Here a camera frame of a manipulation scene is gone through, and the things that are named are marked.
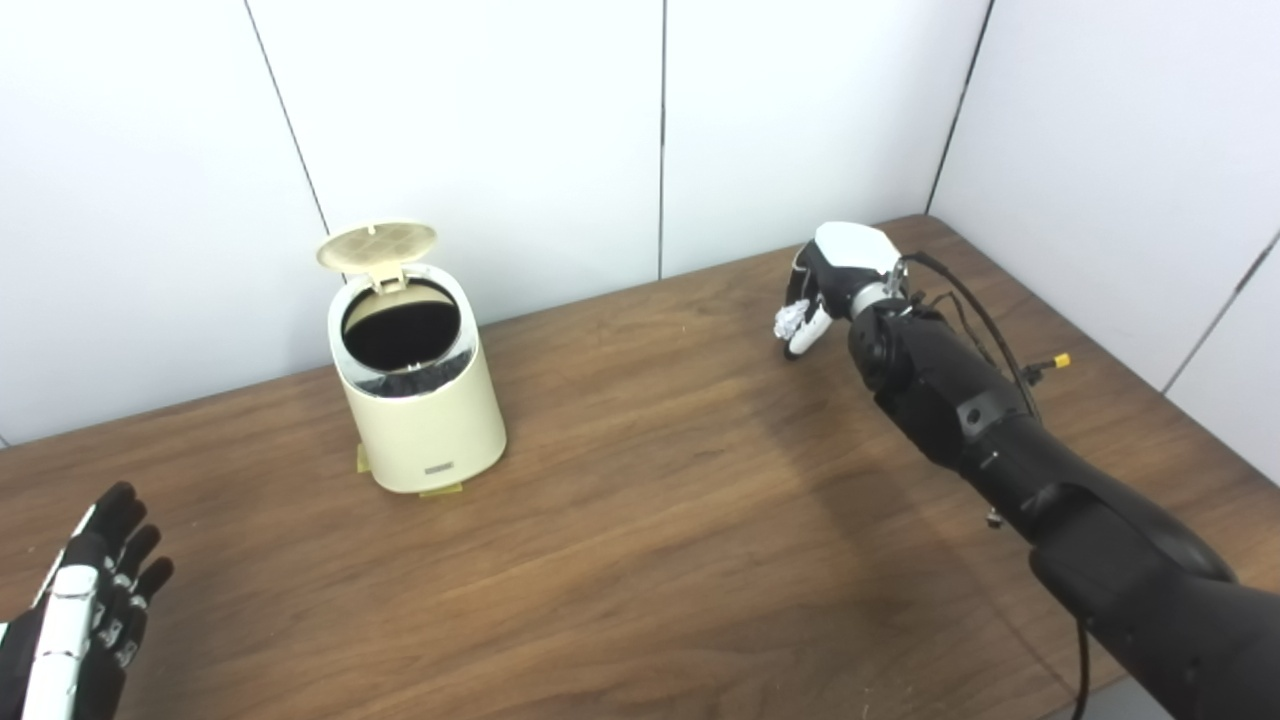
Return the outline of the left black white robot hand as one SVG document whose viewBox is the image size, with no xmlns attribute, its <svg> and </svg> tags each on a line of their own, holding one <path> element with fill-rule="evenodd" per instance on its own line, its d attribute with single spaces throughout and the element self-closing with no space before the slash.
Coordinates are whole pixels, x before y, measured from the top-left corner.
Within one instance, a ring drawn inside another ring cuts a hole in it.
<svg viewBox="0 0 1280 720">
<path fill-rule="evenodd" d="M 31 606 L 3 623 L 4 719 L 114 719 L 175 564 L 155 556 L 136 488 L 118 482 L 84 512 Z"/>
</svg>

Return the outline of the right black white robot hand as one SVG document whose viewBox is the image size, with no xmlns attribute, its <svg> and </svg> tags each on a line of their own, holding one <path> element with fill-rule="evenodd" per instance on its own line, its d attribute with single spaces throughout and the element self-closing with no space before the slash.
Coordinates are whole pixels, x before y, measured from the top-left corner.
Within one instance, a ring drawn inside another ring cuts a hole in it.
<svg viewBox="0 0 1280 720">
<path fill-rule="evenodd" d="M 905 297 L 905 261 L 881 229 L 827 222 L 790 264 L 783 306 L 774 315 L 774 337 L 783 356 L 796 360 L 836 323 L 854 322 L 869 307 Z"/>
</svg>

